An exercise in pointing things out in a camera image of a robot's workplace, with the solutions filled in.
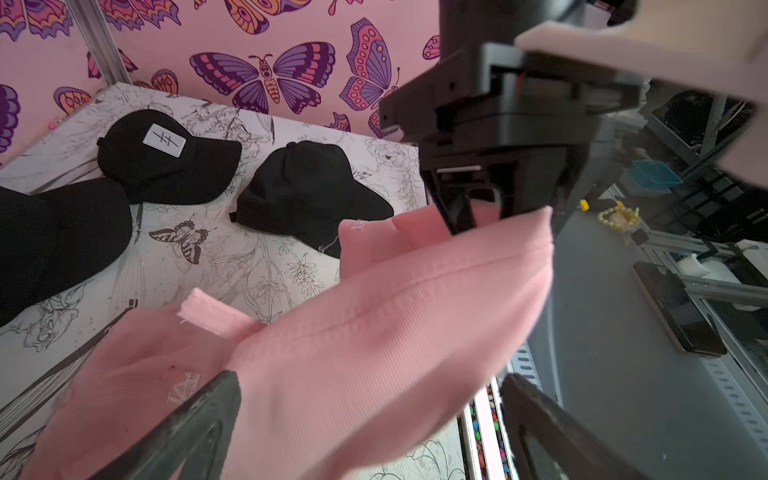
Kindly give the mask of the plain black cap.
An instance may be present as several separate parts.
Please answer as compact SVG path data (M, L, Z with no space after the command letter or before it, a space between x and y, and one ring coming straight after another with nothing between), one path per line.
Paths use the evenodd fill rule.
M300 141L267 157L238 196L230 220L252 230L295 238L338 259L342 221L393 216L386 199L355 180L341 147Z
M132 237L130 204L106 178L36 195L1 189L1 324L98 274Z

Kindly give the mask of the plain black cap front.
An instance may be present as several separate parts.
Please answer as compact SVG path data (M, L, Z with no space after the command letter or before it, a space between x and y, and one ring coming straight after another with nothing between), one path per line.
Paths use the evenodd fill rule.
M295 238L338 259L342 221L393 216L386 199L355 180L341 147L300 141L267 157L238 196L230 220L252 230Z

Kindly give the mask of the black cap with white patch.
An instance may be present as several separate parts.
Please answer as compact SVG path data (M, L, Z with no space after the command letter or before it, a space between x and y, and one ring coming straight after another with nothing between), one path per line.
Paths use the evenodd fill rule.
M237 141L192 135L161 111L134 111L97 140L97 163L131 204L199 205L218 198L238 168Z

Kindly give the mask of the pink cap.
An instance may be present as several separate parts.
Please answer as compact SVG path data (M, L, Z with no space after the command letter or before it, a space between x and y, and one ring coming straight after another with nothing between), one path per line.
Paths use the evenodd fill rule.
M454 419L537 322L553 279L549 208L448 231L434 206L342 222L339 283L248 336L226 479L340 479Z
M22 478L90 477L218 375L263 326L199 289L128 312L59 397Z

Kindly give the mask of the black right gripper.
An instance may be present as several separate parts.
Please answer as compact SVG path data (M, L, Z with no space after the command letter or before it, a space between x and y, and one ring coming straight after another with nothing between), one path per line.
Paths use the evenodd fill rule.
M476 226L474 199L503 218L551 207L559 232L610 163L613 116L638 105L641 87L630 73L487 43L440 60L379 113L416 145L450 232Z

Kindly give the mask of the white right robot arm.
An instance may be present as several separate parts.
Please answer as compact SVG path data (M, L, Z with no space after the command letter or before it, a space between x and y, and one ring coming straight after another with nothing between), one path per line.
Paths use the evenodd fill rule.
M637 106L640 79L517 43L548 21L579 26L584 10L581 1L444 1L438 63L381 101L382 124L418 147L452 234L475 227L475 199L503 218L550 206L559 231L611 165L613 114Z

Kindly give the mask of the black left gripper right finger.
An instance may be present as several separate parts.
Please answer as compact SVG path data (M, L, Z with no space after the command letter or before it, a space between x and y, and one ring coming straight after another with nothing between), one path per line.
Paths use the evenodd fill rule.
M646 477L522 375L507 375L500 394L521 479L553 479L557 470L569 479Z

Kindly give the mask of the plain black cap back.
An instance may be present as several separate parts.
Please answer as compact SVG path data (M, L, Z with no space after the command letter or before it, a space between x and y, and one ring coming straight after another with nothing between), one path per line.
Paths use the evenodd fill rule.
M1 324L98 274L132 237L130 204L106 178L36 195L1 189Z

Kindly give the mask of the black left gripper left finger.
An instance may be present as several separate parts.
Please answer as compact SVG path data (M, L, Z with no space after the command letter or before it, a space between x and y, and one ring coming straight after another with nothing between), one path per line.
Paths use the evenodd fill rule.
M242 401L223 371L94 479L219 479Z

